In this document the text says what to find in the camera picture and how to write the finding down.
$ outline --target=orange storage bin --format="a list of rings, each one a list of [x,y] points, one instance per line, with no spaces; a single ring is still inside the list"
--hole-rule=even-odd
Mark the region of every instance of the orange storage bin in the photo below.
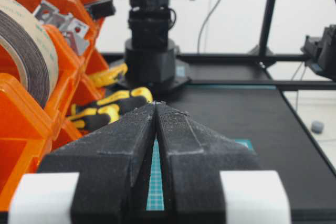
[[[17,0],[31,12],[41,0]],[[11,197],[24,173],[35,172],[41,159],[51,150],[81,137],[80,132],[66,119],[72,103],[84,104],[104,96],[96,89],[86,73],[108,69],[94,45],[103,20],[93,21],[83,3],[94,0],[47,0],[72,13],[89,25],[85,39],[90,46],[77,56],[62,34],[52,25],[45,25],[58,55],[59,77],[44,109],[18,81],[16,66],[0,48],[0,211],[7,211]]]

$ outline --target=white pad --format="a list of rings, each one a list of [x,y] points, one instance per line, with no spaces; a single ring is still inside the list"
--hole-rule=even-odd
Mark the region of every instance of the white pad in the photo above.
[[[71,224],[79,173],[25,174],[9,207],[8,224]]]
[[[221,172],[227,224],[290,224],[290,207],[275,171]]]

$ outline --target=roll of tape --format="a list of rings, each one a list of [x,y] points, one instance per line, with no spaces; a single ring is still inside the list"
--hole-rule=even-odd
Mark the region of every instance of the roll of tape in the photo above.
[[[0,46],[17,66],[21,84],[44,108],[58,79],[56,50],[43,26],[15,0],[0,0]]]

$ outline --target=black cylindrical base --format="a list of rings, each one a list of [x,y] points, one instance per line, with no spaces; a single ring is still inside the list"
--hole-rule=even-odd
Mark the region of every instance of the black cylindrical base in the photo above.
[[[125,43],[126,79],[136,83],[163,83],[174,79],[176,72],[175,43],[168,40],[164,50],[136,49],[132,39]]]

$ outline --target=grid pattern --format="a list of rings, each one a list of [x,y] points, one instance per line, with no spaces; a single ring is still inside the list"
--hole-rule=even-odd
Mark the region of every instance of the grid pattern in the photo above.
[[[151,178],[149,181],[149,192],[147,198],[147,211],[163,211],[163,191],[160,167],[159,144],[154,142]]]

